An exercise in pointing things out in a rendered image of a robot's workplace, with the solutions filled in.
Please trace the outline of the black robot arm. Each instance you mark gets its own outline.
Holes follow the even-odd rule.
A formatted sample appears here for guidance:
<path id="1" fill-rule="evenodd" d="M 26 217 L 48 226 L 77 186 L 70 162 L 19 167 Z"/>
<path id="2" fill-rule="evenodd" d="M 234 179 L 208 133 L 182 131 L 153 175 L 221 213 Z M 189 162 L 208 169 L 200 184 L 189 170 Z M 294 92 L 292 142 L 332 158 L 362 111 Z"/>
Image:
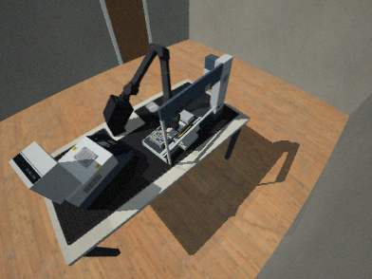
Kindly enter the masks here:
<path id="1" fill-rule="evenodd" d="M 144 59 L 142 60 L 137 72 L 135 73 L 134 77 L 132 78 L 130 82 L 128 82 L 128 84 L 126 84 L 123 87 L 122 93 L 119 96 L 115 96 L 116 102 L 124 104 L 124 105 L 128 105 L 128 106 L 131 105 L 131 103 L 129 102 L 130 96 L 131 95 L 137 96 L 137 94 L 139 93 L 140 81 L 142 80 L 144 74 L 146 73 L 150 64 L 153 62 L 153 60 L 155 59 L 157 55 L 159 57 L 160 71 L 161 71 L 161 81 L 162 81 L 162 91 L 163 91 L 163 102 L 162 103 L 165 103 L 171 98 L 173 98 L 172 89 L 171 89 L 170 70 L 169 70 L 169 57 L 170 57 L 169 53 L 170 53 L 169 49 L 166 48 L 165 46 L 150 43 L 149 49 Z"/>

